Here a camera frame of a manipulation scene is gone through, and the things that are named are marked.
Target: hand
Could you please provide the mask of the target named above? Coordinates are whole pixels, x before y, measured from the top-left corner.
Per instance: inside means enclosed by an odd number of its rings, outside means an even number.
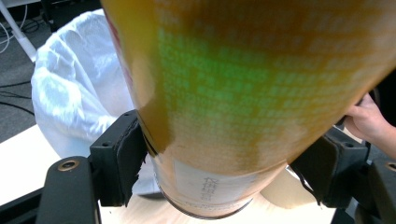
[[[351,106],[346,112],[346,128],[360,139],[373,142],[389,126],[378,106],[369,94],[365,94],[359,105]]]
[[[351,106],[346,114],[345,126],[353,135],[396,159],[396,128],[384,119],[369,94],[364,95],[359,105]]]

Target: screw hole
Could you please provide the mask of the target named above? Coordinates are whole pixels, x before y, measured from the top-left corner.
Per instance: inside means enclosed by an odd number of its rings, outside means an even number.
[[[111,146],[111,142],[110,141],[102,143],[102,147],[109,147],[109,146]]]
[[[78,167],[79,161],[65,161],[58,166],[59,171],[69,171]]]
[[[353,144],[352,144],[352,143],[344,143],[344,146],[346,146],[346,147],[353,147]]]
[[[388,162],[388,168],[393,171],[396,172],[396,163],[394,162]]]

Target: trash bin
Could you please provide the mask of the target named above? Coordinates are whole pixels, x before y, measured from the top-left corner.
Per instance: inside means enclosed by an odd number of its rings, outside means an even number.
[[[87,157],[134,108],[102,9],[76,17],[37,51],[32,100],[38,127],[62,158]]]

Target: cable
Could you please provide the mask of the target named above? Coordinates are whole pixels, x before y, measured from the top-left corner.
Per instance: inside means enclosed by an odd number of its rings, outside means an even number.
[[[18,82],[18,83],[14,83],[14,84],[8,84],[8,85],[0,86],[0,88],[20,86],[20,85],[24,85],[24,84],[30,84],[30,81],[23,81],[23,82]]]
[[[25,5],[25,14],[23,16],[23,21],[22,24],[20,26],[20,29],[22,28],[22,26],[24,25],[25,21],[26,21],[26,17],[27,17],[27,4]],[[6,46],[0,51],[0,53],[3,53],[4,51],[6,51],[6,49],[8,48],[9,45],[9,41],[11,40],[11,38],[14,37],[14,35],[9,36],[8,34],[8,30],[6,29],[6,27],[4,27],[4,25],[0,22],[1,27],[3,27],[4,31],[6,32],[7,35],[7,40],[0,42],[0,44],[4,44],[6,43]]]
[[[7,31],[6,27],[4,27],[4,25],[3,25],[1,22],[0,22],[0,26],[3,27],[3,29],[4,29],[4,31],[6,32],[6,35],[7,35],[7,43],[6,43],[6,46],[0,51],[0,53],[3,53],[3,52],[6,51],[6,49],[8,48],[9,40],[11,39],[11,37],[9,37],[8,31]]]
[[[0,96],[3,97],[13,97],[13,98],[20,98],[20,99],[29,99],[31,100],[32,97],[28,97],[28,96],[22,96],[19,94],[16,94],[14,92],[10,92],[10,91],[0,91]]]
[[[29,113],[29,114],[31,114],[31,115],[35,115],[35,113],[33,113],[32,111],[30,111],[30,110],[28,110],[28,109],[26,109],[26,108],[23,108],[23,107],[21,107],[21,106],[18,106],[18,105],[13,105],[13,104],[9,104],[9,103],[6,103],[6,102],[1,102],[0,101],[0,105],[9,105],[9,106],[13,106],[13,107],[15,107],[15,108],[18,108],[18,109],[21,109],[21,110],[23,110],[24,112],[26,112],[26,113]]]

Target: white label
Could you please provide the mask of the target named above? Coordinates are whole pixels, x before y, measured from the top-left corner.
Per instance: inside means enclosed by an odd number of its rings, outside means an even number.
[[[178,193],[201,203],[219,204],[238,201],[256,179],[255,175],[217,175],[174,161]]]

